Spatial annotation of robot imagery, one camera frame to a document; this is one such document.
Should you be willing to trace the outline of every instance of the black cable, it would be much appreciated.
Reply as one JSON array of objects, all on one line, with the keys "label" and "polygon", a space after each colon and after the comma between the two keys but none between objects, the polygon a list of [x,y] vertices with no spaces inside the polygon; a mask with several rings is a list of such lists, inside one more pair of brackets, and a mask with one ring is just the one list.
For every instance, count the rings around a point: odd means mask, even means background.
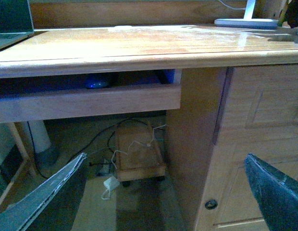
[{"label": "black cable", "polygon": [[[130,120],[132,120],[132,121],[136,121],[136,122],[141,123],[141,124],[144,124],[144,125],[148,125],[148,124],[146,124],[146,123],[143,122],[143,121],[140,121],[140,120],[137,120],[137,119],[134,119],[134,118],[129,118],[129,119],[125,119],[125,120],[123,120],[123,121],[117,123],[117,128],[118,128],[122,123],[124,123],[125,121],[130,121]],[[108,140],[107,140],[107,147],[108,147],[108,149],[110,150],[111,153],[114,153],[114,152],[115,152],[115,150],[112,150],[111,147],[110,147],[110,141],[111,141],[111,139],[112,139],[112,137],[113,137],[114,135],[115,135],[115,131],[111,134],[111,136],[110,136],[110,137],[108,138]]]},{"label": "black cable", "polygon": [[30,125],[29,125],[29,122],[27,122],[27,126],[28,126],[28,130],[29,130],[29,134],[30,134],[30,138],[32,140],[32,144],[33,144],[33,151],[34,151],[34,162],[35,162],[35,166],[36,166],[36,169],[37,169],[37,172],[40,176],[42,176],[44,179],[48,179],[49,177],[46,177],[44,176],[40,169],[39,169],[39,166],[37,164],[37,153],[36,153],[36,148],[35,148],[35,143],[34,143],[34,138],[33,138],[33,134],[32,134],[32,130],[30,129]]},{"label": "black cable", "polygon": [[[95,135],[95,137],[92,138],[91,141],[90,141],[85,147],[83,147],[81,150],[79,150],[78,152],[76,152],[74,155],[72,155],[72,156],[70,157],[70,159],[68,160],[67,164],[68,164],[71,160],[73,160],[78,154],[82,153],[86,148],[88,148],[88,147],[93,143],[93,141],[94,141],[99,135],[101,135],[103,132],[105,132],[106,130],[108,130],[108,129],[114,127],[114,126],[119,127],[123,122],[128,121],[128,120],[136,121],[136,122],[142,123],[142,124],[144,124],[144,125],[147,125],[145,122],[140,121],[140,120],[137,120],[137,119],[134,119],[134,118],[124,119],[124,120],[122,120],[122,121],[120,121],[120,122],[118,122],[118,123],[116,123],[116,124],[113,124],[113,125],[111,125],[111,126],[105,128],[105,129],[103,129],[102,131],[98,132],[97,135]],[[115,131],[111,134],[111,136],[110,136],[109,139],[107,140],[107,147],[109,148],[109,150],[110,150],[112,153],[113,153],[114,151],[110,148],[109,144],[110,144],[110,140],[111,140],[111,138],[114,136],[114,134],[115,134]]]}]

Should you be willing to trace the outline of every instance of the power adapter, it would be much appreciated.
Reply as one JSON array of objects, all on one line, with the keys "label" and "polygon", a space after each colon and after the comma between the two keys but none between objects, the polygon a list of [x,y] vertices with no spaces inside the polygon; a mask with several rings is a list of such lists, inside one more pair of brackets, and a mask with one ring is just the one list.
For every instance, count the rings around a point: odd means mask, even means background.
[{"label": "power adapter", "polygon": [[111,176],[106,181],[104,181],[103,184],[105,188],[107,188],[107,190],[112,191],[119,186],[120,182],[114,176]]},{"label": "power adapter", "polygon": [[106,181],[104,181],[103,184],[104,184],[106,190],[102,194],[101,199],[109,200],[111,198],[111,191],[114,190],[115,188],[117,188],[118,185],[120,184],[120,182],[114,176],[111,176]]}]

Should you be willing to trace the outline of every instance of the desk top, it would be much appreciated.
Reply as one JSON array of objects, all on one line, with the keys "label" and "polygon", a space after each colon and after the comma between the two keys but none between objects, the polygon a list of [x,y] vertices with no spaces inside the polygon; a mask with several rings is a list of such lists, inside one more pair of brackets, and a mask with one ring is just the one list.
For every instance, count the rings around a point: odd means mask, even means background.
[{"label": "desk top", "polygon": [[0,78],[298,63],[296,31],[212,25],[38,31],[0,51]]}]

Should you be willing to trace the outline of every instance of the cabinet door handle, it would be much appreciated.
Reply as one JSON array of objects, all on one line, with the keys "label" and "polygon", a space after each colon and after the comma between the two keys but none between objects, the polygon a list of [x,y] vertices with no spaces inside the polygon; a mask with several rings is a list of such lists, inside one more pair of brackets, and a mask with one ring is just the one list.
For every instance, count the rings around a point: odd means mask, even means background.
[{"label": "cabinet door handle", "polygon": [[207,210],[215,209],[217,207],[217,201],[216,200],[208,200],[205,204],[205,207]]}]

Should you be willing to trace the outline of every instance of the blue computer mouse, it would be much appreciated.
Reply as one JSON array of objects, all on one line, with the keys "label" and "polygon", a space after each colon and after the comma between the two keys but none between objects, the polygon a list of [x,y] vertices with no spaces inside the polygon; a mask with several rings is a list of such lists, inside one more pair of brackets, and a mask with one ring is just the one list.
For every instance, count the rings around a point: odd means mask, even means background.
[{"label": "blue computer mouse", "polygon": [[116,80],[115,73],[94,73],[88,74],[85,80],[87,89],[107,88]]}]

